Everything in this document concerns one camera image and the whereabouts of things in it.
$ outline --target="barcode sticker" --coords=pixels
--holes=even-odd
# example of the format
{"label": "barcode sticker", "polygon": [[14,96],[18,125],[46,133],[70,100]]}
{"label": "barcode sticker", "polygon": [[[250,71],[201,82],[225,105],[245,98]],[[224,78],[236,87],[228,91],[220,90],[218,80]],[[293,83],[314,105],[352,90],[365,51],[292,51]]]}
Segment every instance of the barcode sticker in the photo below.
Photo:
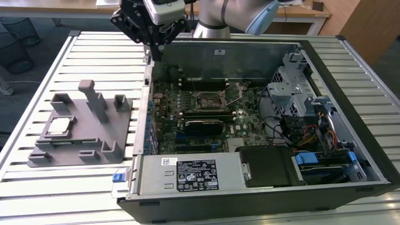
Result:
{"label": "barcode sticker", "polygon": [[216,181],[208,182],[206,186],[217,185],[218,183]]}
{"label": "barcode sticker", "polygon": [[177,158],[161,158],[161,165],[176,165]]}

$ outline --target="open computer tower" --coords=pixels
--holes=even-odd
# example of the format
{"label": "open computer tower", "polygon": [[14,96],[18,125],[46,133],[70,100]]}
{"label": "open computer tower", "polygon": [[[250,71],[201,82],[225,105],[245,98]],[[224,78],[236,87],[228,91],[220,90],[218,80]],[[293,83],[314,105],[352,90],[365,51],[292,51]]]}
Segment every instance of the open computer tower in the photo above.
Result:
{"label": "open computer tower", "polygon": [[176,40],[144,83],[117,199],[138,222],[330,210],[398,187],[308,41]]}

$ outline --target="sticker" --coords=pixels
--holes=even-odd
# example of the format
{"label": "sticker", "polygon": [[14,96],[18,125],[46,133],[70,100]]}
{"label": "sticker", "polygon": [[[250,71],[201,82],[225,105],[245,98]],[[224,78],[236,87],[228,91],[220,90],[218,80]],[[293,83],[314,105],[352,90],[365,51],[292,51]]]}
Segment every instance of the sticker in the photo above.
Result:
{"label": "sticker", "polygon": [[161,165],[176,165],[177,158],[161,158]]}
{"label": "sticker", "polygon": [[214,55],[224,55],[225,54],[225,50],[224,49],[216,49],[216,50],[213,50],[213,54]]}
{"label": "sticker", "polygon": [[218,190],[214,160],[178,161],[176,171],[178,192]]}

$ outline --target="white cable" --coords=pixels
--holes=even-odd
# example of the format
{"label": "white cable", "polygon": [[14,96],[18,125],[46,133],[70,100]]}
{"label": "white cable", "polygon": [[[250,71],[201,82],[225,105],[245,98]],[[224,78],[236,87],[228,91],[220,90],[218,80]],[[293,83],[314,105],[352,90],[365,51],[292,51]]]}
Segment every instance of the white cable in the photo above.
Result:
{"label": "white cable", "polygon": [[38,81],[8,81],[6,83],[41,83]]}

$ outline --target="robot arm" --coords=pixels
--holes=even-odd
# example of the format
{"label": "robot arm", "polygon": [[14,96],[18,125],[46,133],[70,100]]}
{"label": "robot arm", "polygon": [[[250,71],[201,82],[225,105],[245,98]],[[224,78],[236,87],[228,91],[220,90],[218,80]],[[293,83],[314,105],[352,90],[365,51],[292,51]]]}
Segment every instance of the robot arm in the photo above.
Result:
{"label": "robot arm", "polygon": [[161,60],[164,44],[186,26],[184,8],[184,0],[120,0],[110,22],[133,42],[149,47],[153,61]]}
{"label": "robot arm", "polygon": [[[120,0],[110,22],[133,42],[148,46],[153,61],[161,61],[164,45],[186,26],[185,4],[193,2],[196,0]],[[208,37],[204,30],[229,29],[228,25],[249,34],[261,34],[280,5],[277,0],[202,0],[200,4],[200,38],[214,38]]]}

